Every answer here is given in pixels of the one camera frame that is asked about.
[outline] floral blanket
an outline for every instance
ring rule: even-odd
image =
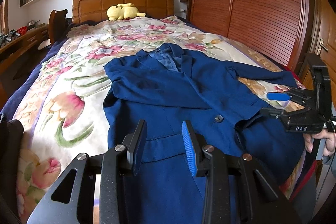
[[[162,43],[202,51],[219,60],[231,60],[271,71],[280,69],[243,44],[225,37],[203,33],[185,25],[175,16],[163,20],[135,18],[104,21],[95,26],[72,28],[59,52],[44,62],[14,119],[24,126],[18,165],[18,212],[23,223],[45,191],[80,152],[90,156],[108,149],[109,124],[102,108],[111,82],[103,66],[115,57],[151,51]],[[288,90],[286,86],[264,81],[239,79],[267,100],[269,91]],[[287,111],[299,109],[293,102],[268,101]],[[281,186],[289,198],[301,174],[304,153],[287,182]],[[99,184],[95,189],[94,221],[98,223]]]

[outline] stuffed animal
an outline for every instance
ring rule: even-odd
[[[139,13],[138,8],[132,3],[111,6],[106,13],[110,21],[144,17],[146,15],[145,13]]]

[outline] silver bolt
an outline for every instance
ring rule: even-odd
[[[213,150],[215,150],[215,148],[212,145],[208,144],[204,147],[204,150],[207,152],[212,152]]]
[[[246,153],[246,154],[243,154],[243,159],[247,160],[247,161],[250,161],[250,160],[252,160],[252,156],[250,154]]]
[[[78,160],[84,160],[86,158],[86,154],[85,153],[80,153],[77,155],[77,159]]]
[[[123,151],[125,149],[125,145],[117,144],[114,149],[118,152]]]

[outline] coat button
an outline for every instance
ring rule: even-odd
[[[215,117],[215,121],[216,121],[216,122],[222,122],[223,120],[224,120],[224,118],[223,118],[222,115],[217,115],[217,116]]]

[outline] blue coat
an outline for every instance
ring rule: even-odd
[[[286,133],[278,120],[261,117],[260,108],[270,105],[237,80],[296,87],[291,72],[220,61],[170,43],[115,58],[104,69],[112,81],[103,105],[109,148],[134,132],[139,119],[148,126],[141,170],[125,180],[130,223],[201,222],[205,179],[189,172],[184,120],[224,153],[247,151],[257,157],[279,185],[302,155],[302,135]]]

